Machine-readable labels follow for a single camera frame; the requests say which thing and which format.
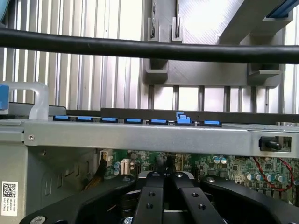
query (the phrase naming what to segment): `screw hole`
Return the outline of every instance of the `screw hole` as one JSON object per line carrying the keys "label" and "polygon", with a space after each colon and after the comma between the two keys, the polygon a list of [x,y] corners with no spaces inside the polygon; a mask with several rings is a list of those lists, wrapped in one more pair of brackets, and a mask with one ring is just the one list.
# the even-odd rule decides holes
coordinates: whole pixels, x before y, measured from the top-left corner
{"label": "screw hole", "polygon": [[154,207],[154,206],[153,206],[152,204],[150,204],[150,203],[148,203],[148,204],[146,205],[146,208],[147,208],[147,209],[153,209],[153,207]]}
{"label": "screw hole", "polygon": [[203,204],[200,204],[200,205],[198,205],[198,208],[199,208],[199,209],[202,209],[202,210],[205,210],[205,209],[206,209],[206,206],[203,205]]}

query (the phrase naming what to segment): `white sticker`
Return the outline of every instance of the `white sticker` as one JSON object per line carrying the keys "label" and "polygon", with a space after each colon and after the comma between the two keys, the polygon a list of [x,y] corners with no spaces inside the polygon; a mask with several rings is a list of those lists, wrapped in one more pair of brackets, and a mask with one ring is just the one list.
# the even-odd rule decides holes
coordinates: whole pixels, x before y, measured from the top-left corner
{"label": "white sticker", "polygon": [[1,215],[18,215],[18,182],[2,181]]}

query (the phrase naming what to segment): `black cable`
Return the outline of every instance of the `black cable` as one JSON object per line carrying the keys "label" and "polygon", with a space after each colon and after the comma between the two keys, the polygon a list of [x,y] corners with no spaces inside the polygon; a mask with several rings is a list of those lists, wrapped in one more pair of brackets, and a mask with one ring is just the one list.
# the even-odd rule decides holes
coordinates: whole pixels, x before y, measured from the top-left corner
{"label": "black cable", "polygon": [[0,29],[0,47],[180,61],[299,64],[299,46],[229,46],[126,41]]}

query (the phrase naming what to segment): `capacitor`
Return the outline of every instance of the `capacitor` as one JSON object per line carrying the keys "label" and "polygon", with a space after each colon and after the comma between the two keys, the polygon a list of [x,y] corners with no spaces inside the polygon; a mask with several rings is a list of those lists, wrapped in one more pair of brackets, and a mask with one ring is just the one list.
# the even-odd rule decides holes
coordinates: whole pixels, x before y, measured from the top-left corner
{"label": "capacitor", "polygon": [[251,180],[251,174],[249,173],[249,172],[247,172],[247,173],[245,173],[245,178],[246,178],[246,180]]}
{"label": "capacitor", "polygon": [[261,175],[259,173],[255,173],[254,174],[254,178],[257,180],[257,181],[261,181]]}
{"label": "capacitor", "polygon": [[114,165],[113,165],[113,168],[114,169],[119,169],[121,167],[121,163],[120,162],[116,162]]}
{"label": "capacitor", "polygon": [[270,174],[265,174],[267,181],[271,182],[272,181],[272,176]]}
{"label": "capacitor", "polygon": [[114,175],[118,175],[118,174],[120,174],[120,170],[119,170],[119,169],[115,169],[115,170],[113,171],[113,174],[114,174]]}
{"label": "capacitor", "polygon": [[221,161],[222,164],[226,164],[227,163],[227,159],[223,156],[219,157],[219,160]]}
{"label": "capacitor", "polygon": [[283,180],[282,175],[276,174],[275,175],[275,180],[277,180],[278,182],[282,182],[282,180]]}
{"label": "capacitor", "polygon": [[130,166],[135,165],[135,163],[136,163],[136,160],[131,160],[131,162],[130,162]]}
{"label": "capacitor", "polygon": [[213,156],[212,160],[214,161],[214,163],[219,164],[220,163],[220,159],[218,156]]}

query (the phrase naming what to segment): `connector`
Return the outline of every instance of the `connector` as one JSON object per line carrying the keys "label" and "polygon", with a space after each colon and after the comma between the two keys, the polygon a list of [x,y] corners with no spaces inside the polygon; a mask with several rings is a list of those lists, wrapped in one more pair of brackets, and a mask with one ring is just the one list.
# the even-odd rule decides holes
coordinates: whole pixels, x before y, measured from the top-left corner
{"label": "connector", "polygon": [[100,161],[101,159],[106,160],[107,162],[107,167],[112,165],[112,149],[104,149],[102,151],[100,151]]}
{"label": "connector", "polygon": [[130,159],[123,159],[121,161],[121,175],[128,175],[130,173]]}

